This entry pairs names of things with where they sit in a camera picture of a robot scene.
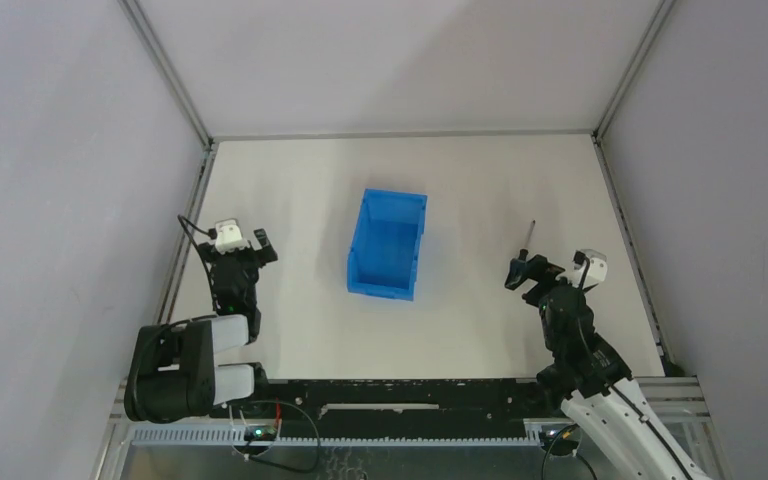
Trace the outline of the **yellow black handled screwdriver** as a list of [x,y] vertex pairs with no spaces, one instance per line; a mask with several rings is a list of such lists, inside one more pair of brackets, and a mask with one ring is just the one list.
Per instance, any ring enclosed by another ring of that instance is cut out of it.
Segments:
[[532,220],[529,223],[528,230],[527,230],[527,233],[526,233],[523,245],[519,249],[518,259],[520,261],[525,262],[528,259],[528,257],[529,257],[529,247],[530,247],[530,243],[531,243],[531,239],[532,239],[532,236],[533,236],[533,232],[534,232],[535,226],[536,226],[536,221]]

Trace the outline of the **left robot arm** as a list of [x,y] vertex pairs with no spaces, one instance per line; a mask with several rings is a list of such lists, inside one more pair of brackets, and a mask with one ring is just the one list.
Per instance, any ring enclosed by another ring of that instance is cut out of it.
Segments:
[[173,423],[206,416],[224,403],[250,417],[271,407],[271,388],[258,381],[259,363],[223,364],[218,354],[255,342],[261,330],[256,285],[261,268],[277,260],[265,230],[253,247],[235,226],[218,228],[197,247],[208,273],[213,312],[140,329],[124,394],[132,421]]

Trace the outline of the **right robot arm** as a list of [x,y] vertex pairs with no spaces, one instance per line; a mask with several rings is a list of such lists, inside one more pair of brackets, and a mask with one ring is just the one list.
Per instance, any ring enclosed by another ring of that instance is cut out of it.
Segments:
[[704,479],[706,472],[655,413],[618,351],[595,328],[586,295],[607,277],[607,258],[575,252],[566,269],[522,249],[511,259],[505,287],[527,281],[526,304],[537,309],[552,362],[536,377],[538,402],[565,415],[627,479]]

